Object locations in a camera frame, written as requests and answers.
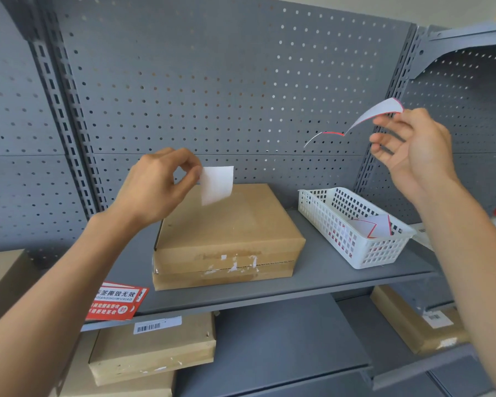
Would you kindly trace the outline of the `person's left hand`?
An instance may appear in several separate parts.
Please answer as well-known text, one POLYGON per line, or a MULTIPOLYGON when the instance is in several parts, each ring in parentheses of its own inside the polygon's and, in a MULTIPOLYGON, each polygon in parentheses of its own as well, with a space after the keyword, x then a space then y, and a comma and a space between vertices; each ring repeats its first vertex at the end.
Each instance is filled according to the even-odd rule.
POLYGON ((173 185, 186 173, 202 173, 199 158, 186 148, 166 147, 143 155, 130 169, 109 212, 140 230, 165 219, 186 197, 173 185))

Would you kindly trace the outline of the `white paper label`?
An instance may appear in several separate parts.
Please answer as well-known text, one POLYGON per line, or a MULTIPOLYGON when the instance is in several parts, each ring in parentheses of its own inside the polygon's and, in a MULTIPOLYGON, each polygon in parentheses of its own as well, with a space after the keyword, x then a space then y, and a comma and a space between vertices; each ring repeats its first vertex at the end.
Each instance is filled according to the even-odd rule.
POLYGON ((428 237, 424 224, 420 222, 420 223, 410 224, 409 226, 415 231, 415 234, 412 236, 412 240, 418 242, 422 246, 427 247, 431 251, 434 251, 434 248, 430 243, 430 239, 428 237))

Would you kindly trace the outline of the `brown cardboard box white label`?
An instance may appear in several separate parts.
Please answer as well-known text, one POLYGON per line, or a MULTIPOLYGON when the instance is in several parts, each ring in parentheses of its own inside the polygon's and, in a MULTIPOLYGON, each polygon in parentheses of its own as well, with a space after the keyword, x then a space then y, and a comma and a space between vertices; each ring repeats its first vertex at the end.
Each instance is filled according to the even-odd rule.
POLYGON ((376 286, 370 299, 416 355, 428 355, 470 342, 455 307, 416 313, 390 286, 376 286))

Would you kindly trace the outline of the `grey metal shelf bracket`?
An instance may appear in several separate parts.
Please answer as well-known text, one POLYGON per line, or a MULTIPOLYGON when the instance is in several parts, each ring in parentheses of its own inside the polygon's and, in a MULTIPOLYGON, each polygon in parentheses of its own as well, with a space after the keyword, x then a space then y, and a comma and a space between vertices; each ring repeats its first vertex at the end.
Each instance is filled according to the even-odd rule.
POLYGON ((429 32, 421 38, 411 63, 408 79, 417 78, 444 54, 472 47, 496 45, 496 21, 468 27, 429 32))

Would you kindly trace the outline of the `white red-edged backing paper strip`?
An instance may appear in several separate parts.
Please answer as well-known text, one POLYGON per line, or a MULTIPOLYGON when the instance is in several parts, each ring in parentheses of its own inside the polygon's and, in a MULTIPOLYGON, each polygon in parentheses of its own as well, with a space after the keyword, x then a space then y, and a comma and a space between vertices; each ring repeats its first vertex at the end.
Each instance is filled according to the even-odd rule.
POLYGON ((394 97, 391 97, 389 99, 385 99, 385 100, 377 103, 376 105, 372 106, 366 112, 364 112, 362 115, 360 115, 358 117, 358 119, 344 133, 330 132, 330 131, 320 132, 320 133, 314 135, 311 139, 309 139, 305 143, 304 148, 306 148, 306 146, 308 146, 314 139, 316 139, 318 136, 320 136, 322 134, 334 134, 334 135, 339 135, 339 136, 345 136, 346 134, 348 134, 351 131, 351 129, 355 128, 356 126, 363 123, 364 121, 374 119, 375 117, 378 117, 380 115, 403 113, 403 111, 404 111, 404 107, 398 99, 396 99, 394 97))

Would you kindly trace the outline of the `brown cardboard box barcode label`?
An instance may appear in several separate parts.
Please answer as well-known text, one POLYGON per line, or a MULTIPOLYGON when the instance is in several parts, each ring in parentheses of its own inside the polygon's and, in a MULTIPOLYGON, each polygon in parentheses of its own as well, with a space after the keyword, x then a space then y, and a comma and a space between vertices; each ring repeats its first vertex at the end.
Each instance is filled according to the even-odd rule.
POLYGON ((101 329, 89 359, 97 386, 212 363, 215 315, 200 313, 101 329))

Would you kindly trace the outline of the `person's right hand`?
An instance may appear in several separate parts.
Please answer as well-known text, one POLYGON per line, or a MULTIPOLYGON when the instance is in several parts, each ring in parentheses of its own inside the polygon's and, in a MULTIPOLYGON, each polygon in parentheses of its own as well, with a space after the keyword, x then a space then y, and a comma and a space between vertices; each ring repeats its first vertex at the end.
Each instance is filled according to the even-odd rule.
POLYGON ((414 130, 408 160, 399 166, 385 166, 395 187, 417 206, 432 190, 460 181, 454 168, 448 129, 432 119, 424 108, 406 109, 403 114, 414 130))

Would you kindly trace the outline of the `white red-edged paper scraps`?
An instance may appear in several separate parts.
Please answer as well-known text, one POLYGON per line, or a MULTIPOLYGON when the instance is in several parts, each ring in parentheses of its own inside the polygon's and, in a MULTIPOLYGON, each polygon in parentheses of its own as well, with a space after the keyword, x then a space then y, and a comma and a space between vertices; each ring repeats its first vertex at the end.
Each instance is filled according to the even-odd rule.
POLYGON ((350 226, 357 230, 358 234, 367 239, 387 238, 391 236, 390 215, 371 215, 362 219, 349 220, 350 226))

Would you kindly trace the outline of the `stack of red stickers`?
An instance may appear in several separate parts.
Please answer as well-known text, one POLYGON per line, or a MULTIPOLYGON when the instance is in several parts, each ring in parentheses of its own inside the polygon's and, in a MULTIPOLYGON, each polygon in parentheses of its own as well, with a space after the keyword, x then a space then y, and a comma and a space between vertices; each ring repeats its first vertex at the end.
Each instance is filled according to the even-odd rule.
POLYGON ((149 290, 148 287, 103 282, 91 304, 86 321, 131 320, 149 290))

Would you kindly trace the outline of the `white plastic lattice basket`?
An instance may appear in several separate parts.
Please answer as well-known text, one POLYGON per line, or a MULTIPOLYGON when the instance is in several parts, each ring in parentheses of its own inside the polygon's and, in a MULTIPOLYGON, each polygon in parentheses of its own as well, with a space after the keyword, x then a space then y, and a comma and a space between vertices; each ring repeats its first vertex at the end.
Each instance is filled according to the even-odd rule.
POLYGON ((299 190, 298 211, 354 268, 364 269, 396 261, 415 231, 393 215, 344 187, 299 190), (391 236, 367 239, 349 220, 388 214, 391 236))

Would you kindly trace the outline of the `grey metal shelf board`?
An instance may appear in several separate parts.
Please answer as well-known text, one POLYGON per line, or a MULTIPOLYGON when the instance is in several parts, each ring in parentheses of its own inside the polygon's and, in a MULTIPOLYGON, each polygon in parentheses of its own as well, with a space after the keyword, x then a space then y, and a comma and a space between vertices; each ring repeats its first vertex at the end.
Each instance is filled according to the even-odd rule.
POLYGON ((152 244, 159 226, 149 226, 126 246, 106 278, 111 283, 150 288, 137 314, 128 321, 85 322, 81 330, 330 294, 439 274, 438 263, 419 256, 411 249, 412 246, 419 246, 414 241, 409 241, 392 264, 353 269, 301 213, 297 210, 287 210, 287 213, 306 239, 291 277, 155 291, 152 244))
MULTIPOLYGON (((421 298, 423 293, 412 293, 402 283, 389 286, 418 314, 456 308, 448 293, 425 300, 421 298)), ((394 386, 464 358, 476 358, 475 349, 470 343, 428 355, 414 354, 377 309, 370 295, 350 297, 337 303, 371 359, 371 369, 364 377, 374 391, 394 386)))
POLYGON ((214 361, 178 371, 175 397, 269 397, 348 374, 371 358, 330 294, 221 310, 214 361))

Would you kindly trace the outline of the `white square sticker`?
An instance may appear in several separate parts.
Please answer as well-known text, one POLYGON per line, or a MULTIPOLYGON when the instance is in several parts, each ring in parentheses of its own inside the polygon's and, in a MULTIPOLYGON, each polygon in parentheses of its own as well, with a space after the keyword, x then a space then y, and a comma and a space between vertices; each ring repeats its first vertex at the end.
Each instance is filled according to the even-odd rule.
POLYGON ((200 175, 201 205, 228 198, 233 189, 234 166, 203 167, 200 175))

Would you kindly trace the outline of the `person's left forearm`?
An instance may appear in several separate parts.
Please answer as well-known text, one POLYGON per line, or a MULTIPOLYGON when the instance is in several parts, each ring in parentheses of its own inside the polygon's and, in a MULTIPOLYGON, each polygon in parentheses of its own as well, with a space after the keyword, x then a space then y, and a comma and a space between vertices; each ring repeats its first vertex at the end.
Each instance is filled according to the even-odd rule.
POLYGON ((0 319, 0 397, 48 397, 114 262, 140 230, 166 215, 159 205, 114 203, 88 222, 0 319))

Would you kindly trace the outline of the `person's right forearm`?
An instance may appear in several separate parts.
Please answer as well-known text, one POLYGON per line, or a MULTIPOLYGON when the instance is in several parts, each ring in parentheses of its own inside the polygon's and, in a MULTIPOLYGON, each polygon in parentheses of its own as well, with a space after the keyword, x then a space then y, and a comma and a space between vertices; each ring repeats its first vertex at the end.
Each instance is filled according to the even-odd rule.
POLYGON ((420 214, 457 308, 496 387, 496 226, 459 181, 415 177, 420 214))

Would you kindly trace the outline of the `flat brown cardboard box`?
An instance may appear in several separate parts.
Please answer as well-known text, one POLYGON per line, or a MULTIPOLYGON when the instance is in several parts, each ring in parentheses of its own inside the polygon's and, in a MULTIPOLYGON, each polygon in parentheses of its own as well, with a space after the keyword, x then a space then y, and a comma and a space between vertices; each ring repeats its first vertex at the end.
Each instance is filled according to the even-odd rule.
POLYGON ((268 184, 233 185, 202 206, 201 187, 161 222, 156 291, 291 277, 306 240, 268 184))

